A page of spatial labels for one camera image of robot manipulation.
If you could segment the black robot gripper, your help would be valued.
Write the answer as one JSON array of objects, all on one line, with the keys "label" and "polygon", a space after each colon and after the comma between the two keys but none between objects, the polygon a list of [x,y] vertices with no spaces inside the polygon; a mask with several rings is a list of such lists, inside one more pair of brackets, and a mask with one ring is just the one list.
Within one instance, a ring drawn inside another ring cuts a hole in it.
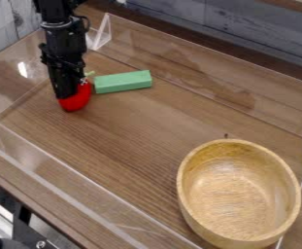
[{"label": "black robot gripper", "polygon": [[56,97],[65,99],[76,94],[77,84],[91,84],[87,77],[81,78],[89,21],[84,21],[84,18],[68,18],[61,22],[43,21],[40,27],[45,34],[45,42],[39,45],[41,62],[48,66]]}]

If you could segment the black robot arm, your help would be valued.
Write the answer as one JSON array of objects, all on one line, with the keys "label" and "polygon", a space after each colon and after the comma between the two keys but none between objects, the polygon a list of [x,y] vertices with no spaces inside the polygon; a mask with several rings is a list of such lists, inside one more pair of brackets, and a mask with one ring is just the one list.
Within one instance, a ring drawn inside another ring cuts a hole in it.
[{"label": "black robot arm", "polygon": [[84,78],[89,19],[79,16],[76,7],[87,0],[32,0],[41,16],[45,42],[39,44],[40,60],[47,66],[52,88],[59,99],[77,93]]}]

